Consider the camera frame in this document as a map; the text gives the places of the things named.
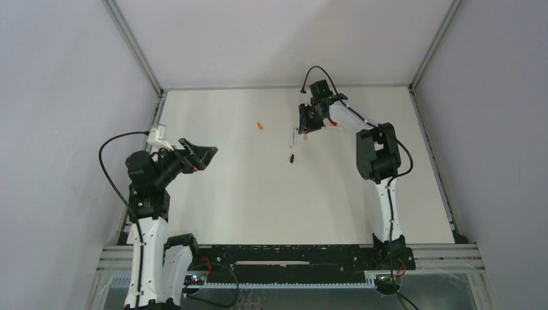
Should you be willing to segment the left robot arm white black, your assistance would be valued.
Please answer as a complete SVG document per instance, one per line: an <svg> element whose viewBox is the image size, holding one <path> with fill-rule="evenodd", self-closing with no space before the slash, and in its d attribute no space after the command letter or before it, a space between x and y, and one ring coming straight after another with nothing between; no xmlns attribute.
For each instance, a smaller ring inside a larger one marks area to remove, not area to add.
<svg viewBox="0 0 548 310"><path fill-rule="evenodd" d="M125 309L179 309L186 272L198 259L193 234L168 235L167 186L180 174L205 170L217 147L179 139L179 149L161 148L158 159L138 151L126 159L131 179L132 269Z"/></svg>

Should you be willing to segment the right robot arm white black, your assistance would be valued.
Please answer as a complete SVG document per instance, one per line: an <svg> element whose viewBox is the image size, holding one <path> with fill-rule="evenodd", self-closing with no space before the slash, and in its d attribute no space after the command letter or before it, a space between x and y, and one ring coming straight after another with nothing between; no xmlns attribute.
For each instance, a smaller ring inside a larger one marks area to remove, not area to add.
<svg viewBox="0 0 548 310"><path fill-rule="evenodd" d="M307 93L310 101L298 106L298 133L305 135L332 125L354 134L357 171L363 180L374 183L379 201L372 233L377 261L381 268L393 270L406 250L395 192L396 180L412 171L409 168L399 172L400 152L409 155L410 151L397 139L391 123L361 116L347 104L347 96L330 87L325 79L312 83Z"/></svg>

